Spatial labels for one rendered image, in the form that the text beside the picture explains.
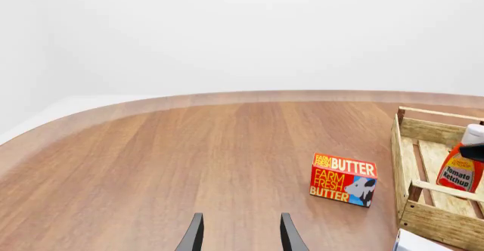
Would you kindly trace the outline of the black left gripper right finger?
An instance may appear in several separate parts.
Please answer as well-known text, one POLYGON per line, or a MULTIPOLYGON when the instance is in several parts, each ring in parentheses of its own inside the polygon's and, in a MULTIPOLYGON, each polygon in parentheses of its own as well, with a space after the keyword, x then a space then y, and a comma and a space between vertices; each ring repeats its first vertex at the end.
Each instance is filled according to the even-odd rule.
POLYGON ((283 251, 309 251, 287 212, 281 214, 280 235, 283 251))

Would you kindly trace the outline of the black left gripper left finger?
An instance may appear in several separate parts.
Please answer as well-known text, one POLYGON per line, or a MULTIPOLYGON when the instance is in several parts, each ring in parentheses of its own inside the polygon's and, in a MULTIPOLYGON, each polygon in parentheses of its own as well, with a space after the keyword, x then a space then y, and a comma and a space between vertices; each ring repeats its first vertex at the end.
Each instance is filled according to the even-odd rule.
POLYGON ((201 251, 203 245, 204 223, 203 214, 194 214, 185 235, 181 239, 175 251, 201 251))

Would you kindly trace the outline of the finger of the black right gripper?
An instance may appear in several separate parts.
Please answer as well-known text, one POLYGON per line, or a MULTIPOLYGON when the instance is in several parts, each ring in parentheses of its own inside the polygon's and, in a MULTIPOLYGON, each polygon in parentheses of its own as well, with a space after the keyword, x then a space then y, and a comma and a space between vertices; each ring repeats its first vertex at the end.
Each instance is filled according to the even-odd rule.
POLYGON ((461 146, 460 153, 462 157, 469 160, 484 162, 484 143, 461 146))

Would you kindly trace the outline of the wooden slat tray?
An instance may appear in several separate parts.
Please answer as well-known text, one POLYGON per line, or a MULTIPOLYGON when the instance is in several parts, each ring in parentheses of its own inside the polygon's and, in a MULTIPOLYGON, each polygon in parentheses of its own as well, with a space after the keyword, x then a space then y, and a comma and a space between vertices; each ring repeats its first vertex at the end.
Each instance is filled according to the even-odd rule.
POLYGON ((400 107, 391 128, 397 224, 420 237, 484 251, 484 176, 473 194, 436 184, 465 128, 405 116, 416 111, 400 107))

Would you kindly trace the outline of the red butter box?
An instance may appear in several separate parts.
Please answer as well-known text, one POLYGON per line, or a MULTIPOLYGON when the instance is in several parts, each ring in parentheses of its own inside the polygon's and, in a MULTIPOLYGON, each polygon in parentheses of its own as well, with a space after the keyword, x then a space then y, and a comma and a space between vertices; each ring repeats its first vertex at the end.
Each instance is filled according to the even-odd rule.
POLYGON ((316 153, 309 193, 312 196, 370 207, 377 186, 377 167, 371 162, 316 153))

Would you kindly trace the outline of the white box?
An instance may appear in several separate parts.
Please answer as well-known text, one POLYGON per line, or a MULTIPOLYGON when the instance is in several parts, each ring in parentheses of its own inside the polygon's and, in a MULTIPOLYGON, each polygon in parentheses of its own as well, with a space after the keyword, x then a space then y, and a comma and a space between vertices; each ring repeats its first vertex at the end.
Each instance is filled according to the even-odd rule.
POLYGON ((409 231, 399 229, 392 251, 454 251, 409 231))

